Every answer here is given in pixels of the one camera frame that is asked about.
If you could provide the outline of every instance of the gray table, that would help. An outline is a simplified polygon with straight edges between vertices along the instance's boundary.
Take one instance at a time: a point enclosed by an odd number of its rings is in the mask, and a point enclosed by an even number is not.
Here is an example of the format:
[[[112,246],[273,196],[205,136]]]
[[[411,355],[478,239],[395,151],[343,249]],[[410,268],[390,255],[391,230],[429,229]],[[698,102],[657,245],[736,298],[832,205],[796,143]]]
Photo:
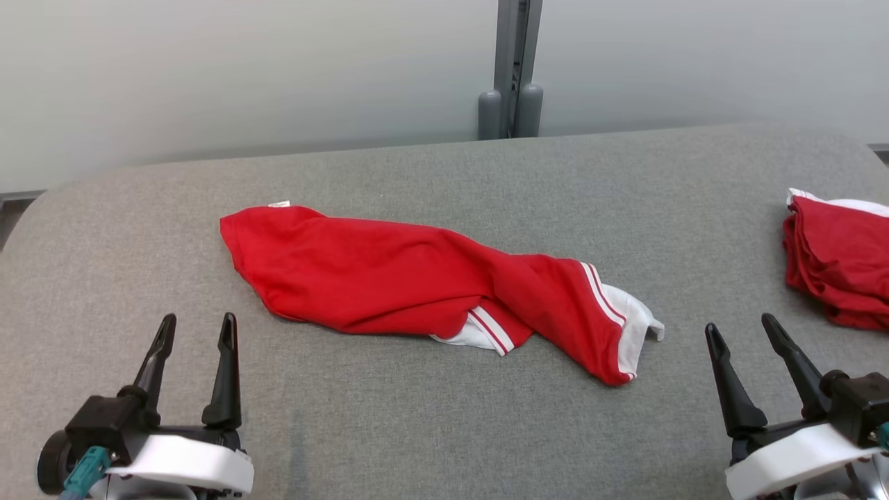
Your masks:
[[[889,373],[886,334],[834,327],[783,284],[787,187],[889,203],[863,145],[776,125],[439,144],[122,168],[41,196],[0,254],[0,484],[40,497],[37,452],[135,376],[179,315],[160,412],[199,423],[222,314],[240,324],[252,498],[720,498],[729,458],[703,328],[753,400],[798,415],[759,315],[822,371]],[[667,326],[606,387],[535,336],[499,358],[270,316],[218,220],[291,200],[593,262]]]

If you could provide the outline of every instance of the cable connector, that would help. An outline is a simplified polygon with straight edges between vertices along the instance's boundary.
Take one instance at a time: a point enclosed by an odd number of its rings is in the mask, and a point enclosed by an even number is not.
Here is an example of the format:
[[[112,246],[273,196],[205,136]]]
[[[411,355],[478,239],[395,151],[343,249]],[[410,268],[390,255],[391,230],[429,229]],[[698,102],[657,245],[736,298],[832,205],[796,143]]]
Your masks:
[[[103,447],[91,447],[86,450],[83,458],[77,462],[74,471],[65,480],[65,493],[60,496],[64,500],[77,500],[86,498],[92,485],[99,482],[105,476],[105,471],[111,466],[111,457],[108,450]]]

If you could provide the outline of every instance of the red cloth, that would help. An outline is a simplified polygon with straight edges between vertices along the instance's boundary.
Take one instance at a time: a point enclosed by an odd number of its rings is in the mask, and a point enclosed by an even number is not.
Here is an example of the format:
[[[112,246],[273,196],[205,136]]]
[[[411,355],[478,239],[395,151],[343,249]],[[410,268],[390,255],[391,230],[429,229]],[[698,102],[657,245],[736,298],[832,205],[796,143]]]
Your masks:
[[[536,331],[620,384],[636,376],[645,330],[663,329],[591,265],[505,254],[450,230],[263,206],[222,218],[220,233],[272,313],[344,333],[484,334],[502,355]]]
[[[889,216],[882,206],[791,192],[783,241],[788,285],[823,302],[839,325],[889,331]]]

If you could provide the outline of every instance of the white wall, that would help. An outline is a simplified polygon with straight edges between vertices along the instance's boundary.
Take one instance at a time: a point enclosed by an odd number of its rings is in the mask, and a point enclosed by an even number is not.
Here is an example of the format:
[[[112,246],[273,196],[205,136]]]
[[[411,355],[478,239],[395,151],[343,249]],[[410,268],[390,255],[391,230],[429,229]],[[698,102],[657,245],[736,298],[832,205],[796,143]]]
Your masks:
[[[496,0],[5,0],[0,193],[118,165],[475,139]]]
[[[886,0],[546,0],[541,135],[748,120],[889,142]]]

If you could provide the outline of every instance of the gray post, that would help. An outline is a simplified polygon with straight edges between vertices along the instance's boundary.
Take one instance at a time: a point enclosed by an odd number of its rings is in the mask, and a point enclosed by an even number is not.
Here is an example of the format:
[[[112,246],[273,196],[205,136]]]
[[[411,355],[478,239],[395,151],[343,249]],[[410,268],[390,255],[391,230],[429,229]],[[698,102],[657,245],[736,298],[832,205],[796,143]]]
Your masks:
[[[489,141],[501,137],[501,103],[499,92],[489,90],[478,96],[478,139]]]
[[[541,128],[543,87],[528,84],[518,92],[516,106],[516,137],[537,137]]]

